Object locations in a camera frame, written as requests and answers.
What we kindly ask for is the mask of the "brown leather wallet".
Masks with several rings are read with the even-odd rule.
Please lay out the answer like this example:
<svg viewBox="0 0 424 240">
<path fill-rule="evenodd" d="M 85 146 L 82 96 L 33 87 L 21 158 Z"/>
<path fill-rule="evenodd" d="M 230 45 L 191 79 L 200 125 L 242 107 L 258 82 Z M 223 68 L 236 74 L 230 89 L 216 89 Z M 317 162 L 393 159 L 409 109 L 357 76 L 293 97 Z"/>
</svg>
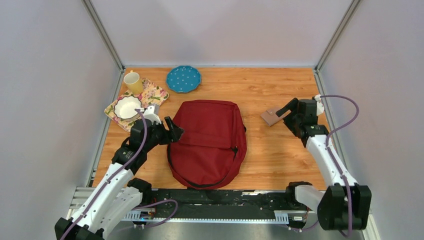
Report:
<svg viewBox="0 0 424 240">
<path fill-rule="evenodd" d="M 281 121 L 283 119 L 283 116 L 278 116 L 276 112 L 281 110 L 281 107 L 273 107 L 269 108 L 266 111 L 264 111 L 260 117 L 266 122 L 266 124 L 271 127 Z"/>
</svg>

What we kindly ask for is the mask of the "red backpack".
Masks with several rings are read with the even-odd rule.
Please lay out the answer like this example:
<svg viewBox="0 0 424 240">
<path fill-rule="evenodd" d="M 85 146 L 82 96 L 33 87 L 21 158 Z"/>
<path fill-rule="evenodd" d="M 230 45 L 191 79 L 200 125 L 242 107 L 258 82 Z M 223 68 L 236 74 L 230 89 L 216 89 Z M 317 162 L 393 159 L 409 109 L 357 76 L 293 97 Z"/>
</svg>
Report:
<svg viewBox="0 0 424 240">
<path fill-rule="evenodd" d="M 173 177 L 197 190 L 230 184 L 239 174 L 248 149 L 238 105 L 223 100 L 185 101 L 173 122 L 184 130 L 180 140 L 166 149 Z"/>
</svg>

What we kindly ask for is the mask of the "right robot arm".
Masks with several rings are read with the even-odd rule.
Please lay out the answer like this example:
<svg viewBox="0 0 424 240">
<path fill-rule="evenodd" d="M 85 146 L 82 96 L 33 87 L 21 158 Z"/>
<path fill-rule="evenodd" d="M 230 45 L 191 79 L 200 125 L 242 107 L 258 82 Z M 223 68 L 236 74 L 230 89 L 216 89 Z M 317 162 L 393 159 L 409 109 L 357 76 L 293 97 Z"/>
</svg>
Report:
<svg viewBox="0 0 424 240">
<path fill-rule="evenodd" d="M 331 139 L 336 131 L 328 131 L 318 123 L 318 116 L 324 111 L 321 99 L 321 95 L 311 99 L 293 98 L 276 111 L 313 156 L 327 185 L 325 192 L 321 192 L 306 181 L 290 182 L 285 203 L 293 210 L 306 207 L 315 212 L 323 230 L 349 236 L 354 230 L 366 229 L 372 192 L 367 185 L 360 185 L 342 163 Z"/>
</svg>

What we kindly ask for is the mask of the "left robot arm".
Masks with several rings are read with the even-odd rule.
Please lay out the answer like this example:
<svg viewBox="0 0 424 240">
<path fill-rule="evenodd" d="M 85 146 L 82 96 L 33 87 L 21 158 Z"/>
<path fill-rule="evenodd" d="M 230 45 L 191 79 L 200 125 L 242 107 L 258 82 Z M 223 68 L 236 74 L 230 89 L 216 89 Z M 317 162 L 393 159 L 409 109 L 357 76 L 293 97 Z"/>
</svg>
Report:
<svg viewBox="0 0 424 240">
<path fill-rule="evenodd" d="M 118 223 L 137 206 L 153 206 L 152 186 L 135 174 L 157 145 L 178 142 L 184 130 L 170 117 L 141 117 L 129 136 L 115 152 L 101 182 L 82 206 L 69 218 L 60 218 L 55 226 L 58 240 L 106 240 Z"/>
</svg>

